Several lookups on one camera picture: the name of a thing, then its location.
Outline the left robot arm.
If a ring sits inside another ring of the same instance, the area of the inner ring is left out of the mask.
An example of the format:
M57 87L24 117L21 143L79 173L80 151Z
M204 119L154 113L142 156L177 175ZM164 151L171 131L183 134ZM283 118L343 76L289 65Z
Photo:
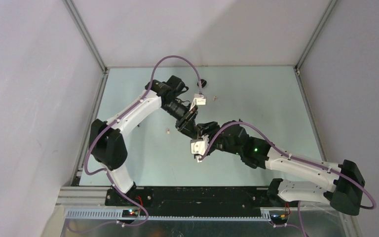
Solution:
M179 95L187 90L188 87L176 76L166 82L151 80L126 109L106 121L96 119L92 122L87 156L93 156L101 164L101 170L119 189L117 199L123 205L132 205L136 199L136 192L132 189L135 182L125 165L128 157L125 138L134 128L151 113L163 109L176 119L178 131L192 139L198 136L195 126L197 108L206 104L206 97L199 92L189 105L184 105Z

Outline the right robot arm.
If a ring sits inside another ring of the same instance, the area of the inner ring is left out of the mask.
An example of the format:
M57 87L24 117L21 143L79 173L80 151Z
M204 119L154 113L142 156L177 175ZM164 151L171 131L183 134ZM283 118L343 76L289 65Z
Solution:
M230 121L223 126L216 122L199 124L199 132L190 142L190 151L197 162L202 162L213 151L240 157L252 169L280 171L301 178L290 181L274 178L267 191L273 206L284 202L319 202L330 205L343 214L357 216L365 180L356 163L345 159L342 163L311 160L277 147L263 135L250 136L242 121Z

